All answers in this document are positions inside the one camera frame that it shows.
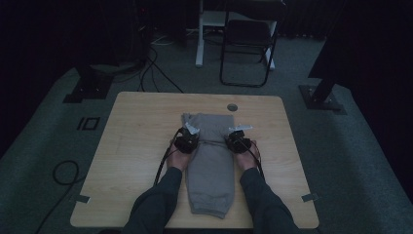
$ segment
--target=power cord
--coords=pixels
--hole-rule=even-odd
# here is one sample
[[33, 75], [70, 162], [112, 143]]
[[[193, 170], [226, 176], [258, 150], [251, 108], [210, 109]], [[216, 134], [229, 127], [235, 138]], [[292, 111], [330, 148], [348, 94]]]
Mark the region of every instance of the power cord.
[[[64, 164], [72, 164], [75, 166], [76, 172], [74, 177], [72, 178], [71, 181], [69, 182], [62, 182], [60, 181], [57, 176], [56, 176], [56, 172], [57, 170], [60, 168], [60, 166], [64, 165]], [[73, 161], [73, 160], [66, 160], [63, 162], [60, 162], [59, 164], [57, 164], [55, 166], [55, 168], [53, 169], [53, 180], [59, 184], [59, 185], [64, 185], [64, 186], [68, 186], [66, 191], [64, 192], [64, 194], [58, 199], [58, 201], [55, 203], [55, 205], [49, 210], [49, 212], [46, 214], [46, 216], [43, 218], [42, 222], [40, 223], [39, 227], [37, 228], [35, 234], [38, 234], [40, 232], [40, 230], [42, 229], [43, 225], [45, 224], [45, 222], [48, 220], [48, 218], [50, 217], [50, 215], [52, 214], [52, 212], [55, 211], [56, 207], [61, 203], [61, 201], [63, 201], [64, 197], [66, 197], [66, 195], [70, 192], [70, 190], [73, 188], [73, 186], [78, 183], [81, 182], [85, 179], [86, 177], [83, 176], [81, 178], [79, 178], [79, 165]]]
[[164, 167], [164, 163], [167, 160], [167, 158], [174, 153], [176, 150], [170, 152], [170, 149], [172, 148], [172, 145], [175, 143], [176, 141], [176, 137], [178, 136], [178, 134], [180, 133], [180, 131], [176, 131], [175, 135], [173, 136], [173, 139], [170, 141], [169, 147], [167, 149], [167, 151], [165, 151], [164, 157], [162, 158], [161, 164], [159, 165], [158, 171], [156, 173], [156, 177], [155, 177], [155, 181], [154, 181], [154, 186], [158, 184], [159, 181], [159, 176], [161, 175], [161, 171], [162, 168]]
[[258, 167], [258, 171], [259, 171], [259, 173], [261, 174], [261, 177], [262, 177], [262, 178], [264, 179], [264, 181], [265, 181], [264, 171], [262, 171], [262, 167], [261, 167], [261, 153], [259, 152], [259, 149], [258, 149], [257, 145], [256, 145], [253, 141], [251, 141], [251, 143], [252, 143], [252, 144], [255, 146], [255, 148], [257, 149], [258, 158], [257, 158], [257, 156], [255, 156], [255, 154], [252, 153], [252, 151], [243, 143], [242, 140], [237, 140], [237, 142], [239, 142], [241, 145], [243, 145], [244, 148], [245, 148], [245, 149], [251, 154], [251, 156], [254, 158], [254, 161], [255, 161], [255, 163], [257, 164], [257, 167]]
[[149, 68], [153, 69], [152, 66], [155, 66], [159, 72], [161, 72], [161, 74], [171, 83], [175, 86], [175, 88], [181, 92], [182, 94], [184, 94], [184, 92], [167, 76], [167, 74], [165, 74], [165, 72], [155, 63], [156, 59], [158, 58], [158, 52], [153, 49], [152, 47], [150, 47], [150, 49], [155, 53], [155, 58], [154, 59], [150, 59], [149, 57], [147, 57], [147, 59], [150, 61], [150, 64], [148, 65], [148, 67], [146, 67], [145, 71], [143, 72], [142, 76], [140, 77], [140, 82], [139, 82], [139, 86], [137, 87], [137, 91], [139, 91], [139, 89], [142, 89], [142, 92], [145, 92], [145, 88], [143, 87], [143, 81], [145, 79], [145, 75], [146, 72], [149, 70]]

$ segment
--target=round hole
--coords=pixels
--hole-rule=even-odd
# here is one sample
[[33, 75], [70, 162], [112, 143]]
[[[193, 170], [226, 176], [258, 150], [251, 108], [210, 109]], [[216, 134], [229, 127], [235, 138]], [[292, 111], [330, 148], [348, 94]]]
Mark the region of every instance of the round hole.
[[227, 105], [227, 109], [228, 109], [229, 111], [234, 112], [234, 111], [237, 111], [237, 110], [238, 110], [238, 107], [237, 107], [235, 104], [231, 103], [231, 104], [228, 104], [228, 105]]

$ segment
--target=table top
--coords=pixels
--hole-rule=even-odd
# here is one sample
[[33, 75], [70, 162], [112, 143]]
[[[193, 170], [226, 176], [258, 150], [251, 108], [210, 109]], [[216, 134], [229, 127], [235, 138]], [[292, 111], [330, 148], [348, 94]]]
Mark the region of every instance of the table top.
[[[229, 111], [235, 104], [237, 111]], [[319, 219], [288, 119], [279, 97], [159, 94], [118, 94], [107, 121], [71, 224], [77, 227], [123, 227], [135, 199], [153, 185], [169, 141], [181, 124], [182, 113], [232, 114], [236, 125], [252, 125], [245, 137], [257, 140], [267, 183], [290, 209], [300, 228], [316, 228]], [[235, 165], [235, 199], [224, 219], [191, 214], [185, 176], [168, 228], [251, 228], [241, 171]]]

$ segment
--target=human hand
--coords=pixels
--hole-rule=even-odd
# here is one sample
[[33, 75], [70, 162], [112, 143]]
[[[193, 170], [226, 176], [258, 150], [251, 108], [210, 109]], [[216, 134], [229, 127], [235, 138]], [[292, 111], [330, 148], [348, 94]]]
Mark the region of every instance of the human hand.
[[188, 167], [189, 161], [191, 160], [192, 154], [185, 154], [179, 151], [175, 144], [170, 147], [171, 154], [167, 158], [167, 166], [175, 167], [181, 170], [182, 172]]
[[[249, 150], [255, 155], [255, 157], [257, 157], [257, 159], [260, 158], [259, 151], [256, 146], [256, 140], [251, 141], [251, 147], [249, 148]], [[257, 167], [254, 157], [248, 150], [241, 154], [235, 154], [234, 156], [237, 159], [238, 166], [241, 168], [241, 170], [243, 170], [243, 172], [250, 168]]]

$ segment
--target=gray carpet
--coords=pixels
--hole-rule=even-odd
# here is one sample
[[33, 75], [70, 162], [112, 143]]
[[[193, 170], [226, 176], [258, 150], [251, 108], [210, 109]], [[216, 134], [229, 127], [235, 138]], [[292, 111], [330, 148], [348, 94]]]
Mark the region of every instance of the gray carpet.
[[[298, 85], [319, 82], [307, 76], [323, 42], [281, 38], [276, 49], [276, 70], [270, 73], [266, 86], [254, 89], [219, 83], [219, 47], [213, 44], [206, 44], [204, 66], [195, 67], [195, 38], [190, 36], [186, 48], [175, 44], [153, 46], [158, 52], [157, 65], [185, 93], [282, 98], [310, 189], [320, 195], [315, 201], [319, 231], [304, 230], [304, 233], [413, 233], [412, 204], [350, 92], [338, 86], [333, 90], [338, 101], [344, 104], [347, 115], [308, 110], [301, 98]], [[231, 64], [227, 67], [228, 72], [234, 72], [235, 76], [241, 74], [249, 80], [258, 79], [260, 74], [256, 71], [264, 70], [262, 64], [245, 65], [244, 69], [235, 69]], [[97, 68], [114, 69], [102, 65]], [[144, 80], [145, 91], [157, 92], [157, 87], [160, 92], [178, 92], [156, 69], [153, 77], [154, 81], [149, 70]], [[36, 231], [67, 188], [54, 182], [55, 165], [74, 160], [79, 164], [79, 177], [86, 175], [116, 95], [121, 91], [136, 91], [139, 85], [137, 74], [119, 75], [115, 77], [107, 99], [62, 103], [78, 78], [72, 69], [56, 81], [24, 131], [1, 159], [0, 233]], [[94, 131], [78, 130], [82, 118], [100, 118], [100, 121]], [[74, 174], [71, 165], [63, 166], [57, 172], [58, 178], [66, 182]], [[70, 225], [75, 206], [71, 196], [78, 194], [81, 187], [82, 182], [74, 185], [40, 233], [92, 234], [102, 229]]]

